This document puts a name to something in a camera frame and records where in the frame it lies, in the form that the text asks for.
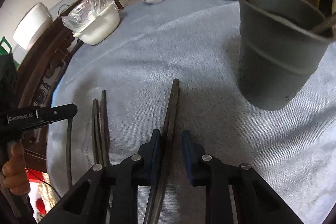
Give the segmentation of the person left hand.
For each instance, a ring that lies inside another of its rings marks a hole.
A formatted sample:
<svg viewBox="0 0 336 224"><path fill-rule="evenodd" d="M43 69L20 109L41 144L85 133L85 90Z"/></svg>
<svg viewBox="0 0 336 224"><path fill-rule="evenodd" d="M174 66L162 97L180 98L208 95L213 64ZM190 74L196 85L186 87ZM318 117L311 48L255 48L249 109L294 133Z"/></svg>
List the person left hand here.
<svg viewBox="0 0 336 224"><path fill-rule="evenodd" d="M2 167L1 186L8 188L16 196L28 194L30 184L25 167L26 161L22 143L15 143L11 148L11 158Z"/></svg>

